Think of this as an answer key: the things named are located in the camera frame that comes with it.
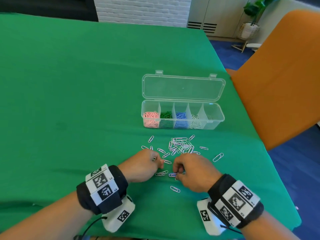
orange chair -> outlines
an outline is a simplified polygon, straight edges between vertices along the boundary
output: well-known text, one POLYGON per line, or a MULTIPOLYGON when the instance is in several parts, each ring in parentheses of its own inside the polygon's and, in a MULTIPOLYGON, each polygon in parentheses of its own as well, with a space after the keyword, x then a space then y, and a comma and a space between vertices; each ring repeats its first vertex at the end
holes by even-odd
POLYGON ((320 13, 286 14, 239 70, 227 69, 270 150, 320 121, 320 13))

plastic organizer box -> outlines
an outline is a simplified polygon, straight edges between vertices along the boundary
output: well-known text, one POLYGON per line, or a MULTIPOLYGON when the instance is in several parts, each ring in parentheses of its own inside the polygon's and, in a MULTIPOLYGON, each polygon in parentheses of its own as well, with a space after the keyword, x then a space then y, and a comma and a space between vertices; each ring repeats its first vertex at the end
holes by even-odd
POLYGON ((163 75, 142 77, 141 117, 147 128, 213 130, 225 117, 219 104, 224 79, 163 75))

table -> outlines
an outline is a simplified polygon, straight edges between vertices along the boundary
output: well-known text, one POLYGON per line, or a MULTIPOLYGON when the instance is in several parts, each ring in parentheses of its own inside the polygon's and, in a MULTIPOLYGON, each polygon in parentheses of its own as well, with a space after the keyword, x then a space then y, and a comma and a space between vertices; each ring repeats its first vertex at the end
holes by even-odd
MULTIPOLYGON (((195 146, 223 173, 243 181, 288 228, 301 219, 259 139, 230 77, 200 30, 0 15, 0 230, 75 190, 87 173, 119 164, 148 145, 195 135, 195 146), (218 101, 226 117, 215 130, 147 129, 141 118, 142 77, 226 80, 218 101)), ((209 236, 193 193, 169 177, 131 184, 136 210, 116 236, 149 239, 229 239, 209 236), (170 186, 181 193, 170 190, 170 186)), ((102 223, 89 234, 107 235, 102 223)))

white cabinet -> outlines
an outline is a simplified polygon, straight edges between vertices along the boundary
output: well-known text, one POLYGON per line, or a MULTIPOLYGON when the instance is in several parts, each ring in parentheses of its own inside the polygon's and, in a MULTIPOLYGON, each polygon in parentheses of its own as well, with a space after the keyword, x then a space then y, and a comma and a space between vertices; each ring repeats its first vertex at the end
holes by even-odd
POLYGON ((248 0, 192 0, 188 28, 203 29, 208 36, 235 37, 239 22, 250 19, 243 13, 248 0))

vent grille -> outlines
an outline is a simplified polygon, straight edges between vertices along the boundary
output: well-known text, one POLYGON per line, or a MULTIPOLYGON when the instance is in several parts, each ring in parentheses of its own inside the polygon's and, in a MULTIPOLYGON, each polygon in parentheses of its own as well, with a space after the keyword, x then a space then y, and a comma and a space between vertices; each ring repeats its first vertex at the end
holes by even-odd
POLYGON ((214 31, 216 30, 216 28, 217 28, 217 24, 204 23, 202 26, 203 31, 210 34, 214 34, 214 31))
POLYGON ((187 28, 201 29, 202 23, 188 22, 187 28))

